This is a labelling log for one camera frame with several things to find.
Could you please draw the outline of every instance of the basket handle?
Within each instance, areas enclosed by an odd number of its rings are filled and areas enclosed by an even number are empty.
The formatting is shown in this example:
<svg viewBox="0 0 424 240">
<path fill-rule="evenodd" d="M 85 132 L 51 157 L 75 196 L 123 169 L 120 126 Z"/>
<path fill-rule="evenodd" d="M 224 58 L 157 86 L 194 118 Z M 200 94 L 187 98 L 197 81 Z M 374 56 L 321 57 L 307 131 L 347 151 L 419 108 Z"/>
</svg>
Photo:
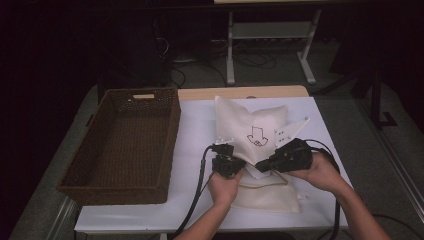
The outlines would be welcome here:
<svg viewBox="0 0 424 240">
<path fill-rule="evenodd" d="M 132 95 L 134 100 L 147 100 L 147 99 L 155 99 L 155 94 L 134 94 Z"/>
</svg>

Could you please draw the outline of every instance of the white cloth bag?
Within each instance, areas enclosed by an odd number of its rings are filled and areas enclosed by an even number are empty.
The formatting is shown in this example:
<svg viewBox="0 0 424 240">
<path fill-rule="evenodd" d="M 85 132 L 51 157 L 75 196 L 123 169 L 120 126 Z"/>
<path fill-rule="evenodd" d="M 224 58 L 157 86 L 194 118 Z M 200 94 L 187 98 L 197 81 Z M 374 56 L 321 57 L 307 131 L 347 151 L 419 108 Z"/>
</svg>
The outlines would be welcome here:
<svg viewBox="0 0 424 240">
<path fill-rule="evenodd" d="M 275 152 L 275 130 L 287 123 L 287 106 L 250 113 L 244 106 L 215 97 L 217 139 L 233 139 L 233 156 L 247 162 L 233 207 L 267 212 L 299 212 L 291 177 L 260 173 L 253 166 Z"/>
</svg>

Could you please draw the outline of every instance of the wicker basket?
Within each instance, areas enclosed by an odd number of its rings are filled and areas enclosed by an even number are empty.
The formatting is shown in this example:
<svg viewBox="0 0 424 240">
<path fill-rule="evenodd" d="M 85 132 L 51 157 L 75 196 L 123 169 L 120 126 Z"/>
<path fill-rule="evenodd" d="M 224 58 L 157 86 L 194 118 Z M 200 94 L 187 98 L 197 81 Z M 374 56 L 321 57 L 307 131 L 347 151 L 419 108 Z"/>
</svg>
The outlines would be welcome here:
<svg viewBox="0 0 424 240">
<path fill-rule="evenodd" d="M 107 91 L 58 191 L 80 205 L 166 202 L 180 114 L 173 88 Z"/>
</svg>

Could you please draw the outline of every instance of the person's left hand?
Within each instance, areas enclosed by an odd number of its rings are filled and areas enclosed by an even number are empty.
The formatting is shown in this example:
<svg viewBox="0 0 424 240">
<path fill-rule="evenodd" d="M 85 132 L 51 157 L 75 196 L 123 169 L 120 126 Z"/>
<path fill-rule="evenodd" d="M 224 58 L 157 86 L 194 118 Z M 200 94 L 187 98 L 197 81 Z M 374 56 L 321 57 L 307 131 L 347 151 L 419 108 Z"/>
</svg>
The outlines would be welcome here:
<svg viewBox="0 0 424 240">
<path fill-rule="evenodd" d="M 239 171 L 233 178 L 226 179 L 219 173 L 213 172 L 208 186 L 214 204 L 231 205 L 237 196 L 238 184 L 242 176 L 242 171 Z"/>
</svg>

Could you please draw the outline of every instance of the white table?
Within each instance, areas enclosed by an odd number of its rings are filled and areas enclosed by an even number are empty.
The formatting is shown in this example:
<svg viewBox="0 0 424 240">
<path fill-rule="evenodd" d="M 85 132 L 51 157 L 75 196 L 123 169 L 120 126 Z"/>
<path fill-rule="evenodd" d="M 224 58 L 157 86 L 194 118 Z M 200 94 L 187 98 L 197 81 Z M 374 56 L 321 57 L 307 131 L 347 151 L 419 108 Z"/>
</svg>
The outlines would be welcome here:
<svg viewBox="0 0 424 240">
<path fill-rule="evenodd" d="M 254 91 L 254 93 L 261 96 L 260 91 Z M 237 99 L 235 101 L 245 105 L 250 111 L 285 104 L 289 107 L 288 123 L 303 119 L 305 116 L 310 117 L 311 121 L 299 133 L 298 138 L 315 139 L 325 143 L 335 155 L 342 176 L 350 183 L 312 97 Z M 172 233 L 179 227 L 195 193 L 203 151 L 215 141 L 215 113 L 212 100 L 182 100 L 181 111 L 168 201 L 158 205 L 84 206 L 75 226 L 77 232 L 87 234 Z M 205 178 L 211 172 L 213 156 L 213 153 L 207 155 Z M 300 213 L 266 213 L 232 208 L 219 231 L 331 228 L 334 224 L 335 210 L 333 195 L 318 190 L 301 179 L 294 179 L 293 184 L 300 197 Z M 211 203 L 206 188 L 187 226 L 199 218 Z M 340 226 L 347 227 L 343 211 Z"/>
</svg>

